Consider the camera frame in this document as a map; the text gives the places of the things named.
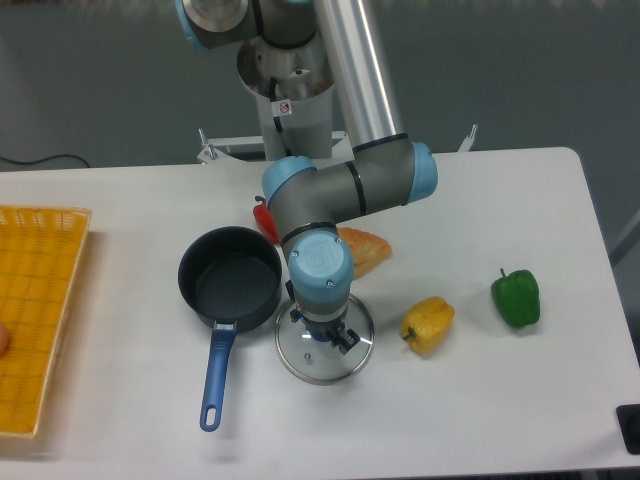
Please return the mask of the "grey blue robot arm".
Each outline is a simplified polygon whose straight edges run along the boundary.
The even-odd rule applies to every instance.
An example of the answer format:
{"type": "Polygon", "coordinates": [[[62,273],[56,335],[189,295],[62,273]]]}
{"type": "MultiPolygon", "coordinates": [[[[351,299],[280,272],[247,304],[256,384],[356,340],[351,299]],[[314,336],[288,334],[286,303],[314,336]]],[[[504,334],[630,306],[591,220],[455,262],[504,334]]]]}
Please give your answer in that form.
{"type": "Polygon", "coordinates": [[[237,43],[264,114],[262,179],[290,275],[292,318],[342,352],[354,265],[341,222],[424,199],[438,173],[400,119],[367,1],[180,1],[186,37],[237,43]]]}

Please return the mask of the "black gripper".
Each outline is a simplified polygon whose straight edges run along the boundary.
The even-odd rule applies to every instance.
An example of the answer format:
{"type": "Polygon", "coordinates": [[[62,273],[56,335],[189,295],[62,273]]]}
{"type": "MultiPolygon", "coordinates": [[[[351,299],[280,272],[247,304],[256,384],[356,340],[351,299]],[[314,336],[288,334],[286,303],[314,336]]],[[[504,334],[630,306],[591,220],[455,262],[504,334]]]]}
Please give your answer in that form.
{"type": "Polygon", "coordinates": [[[296,299],[296,291],[291,280],[285,283],[292,308],[288,316],[292,323],[301,321],[311,338],[320,342],[329,342],[341,354],[347,354],[360,342],[360,336],[345,327],[345,317],[348,311],[348,301],[345,301],[335,311],[328,313],[313,313],[300,305],[296,299]]]}

